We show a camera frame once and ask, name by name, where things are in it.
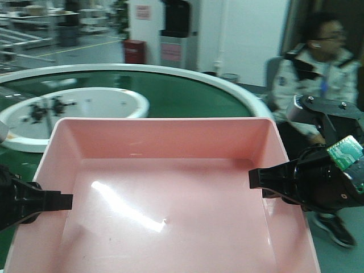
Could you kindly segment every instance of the gray floor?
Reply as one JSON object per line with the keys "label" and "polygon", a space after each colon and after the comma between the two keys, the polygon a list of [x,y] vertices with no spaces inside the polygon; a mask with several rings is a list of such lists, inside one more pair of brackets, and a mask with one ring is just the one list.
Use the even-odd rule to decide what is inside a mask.
{"label": "gray floor", "polygon": [[[114,30],[97,35],[83,35],[79,38],[79,45],[74,47],[60,47],[57,45],[52,53],[50,48],[37,48],[26,51],[32,56],[55,57],[58,65],[86,64],[86,63],[122,63],[123,54],[121,40]],[[26,67],[54,65],[54,63],[38,63],[24,59],[14,64]],[[242,84],[253,93],[264,93],[260,86]],[[355,236],[358,246],[345,249],[333,243],[327,233],[311,223],[312,212],[306,213],[311,227],[317,256],[322,273],[362,273],[364,272],[364,237],[361,231],[364,227],[364,208],[347,208],[340,212],[346,226]]]}

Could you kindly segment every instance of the man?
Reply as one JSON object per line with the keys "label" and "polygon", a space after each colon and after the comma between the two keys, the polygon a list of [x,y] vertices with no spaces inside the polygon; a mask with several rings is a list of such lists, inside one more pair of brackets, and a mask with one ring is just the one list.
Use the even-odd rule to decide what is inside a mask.
{"label": "man", "polygon": [[[325,144],[314,125],[290,122],[287,106],[295,94],[355,103],[359,62],[345,50],[342,24],[331,13],[312,14],[302,29],[302,44],[286,54],[275,77],[272,95],[274,117],[290,160],[313,144]],[[336,214],[316,213],[314,222],[343,247],[355,245],[354,238]]]}

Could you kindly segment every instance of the gray bin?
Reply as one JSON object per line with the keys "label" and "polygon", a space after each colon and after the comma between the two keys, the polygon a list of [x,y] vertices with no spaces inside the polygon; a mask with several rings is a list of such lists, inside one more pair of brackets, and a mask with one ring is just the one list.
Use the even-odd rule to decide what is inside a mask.
{"label": "gray bin", "polygon": [[78,45],[78,26],[58,26],[59,42],[62,47]]}

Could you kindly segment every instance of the pink plastic tray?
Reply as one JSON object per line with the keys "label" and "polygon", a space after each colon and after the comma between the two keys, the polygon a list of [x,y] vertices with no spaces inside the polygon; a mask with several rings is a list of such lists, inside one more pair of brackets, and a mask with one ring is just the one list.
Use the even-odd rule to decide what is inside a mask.
{"label": "pink plastic tray", "polygon": [[5,272],[320,272],[301,209],[249,189],[285,161],[264,118],[63,119],[35,180],[73,209],[20,225]]}

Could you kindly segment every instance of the white jacket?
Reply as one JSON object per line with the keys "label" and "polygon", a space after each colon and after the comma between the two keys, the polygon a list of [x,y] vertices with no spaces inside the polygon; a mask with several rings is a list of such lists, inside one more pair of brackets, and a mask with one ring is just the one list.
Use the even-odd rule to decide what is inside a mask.
{"label": "white jacket", "polygon": [[[326,74],[328,88],[325,98],[356,104],[357,69],[360,63],[342,49],[336,60],[330,63],[315,61],[304,46],[286,54],[274,79],[273,99],[278,109],[273,113],[276,123],[286,122],[287,106],[295,94],[322,95],[322,81]],[[301,134],[311,138],[319,132],[314,125],[290,122]]]}

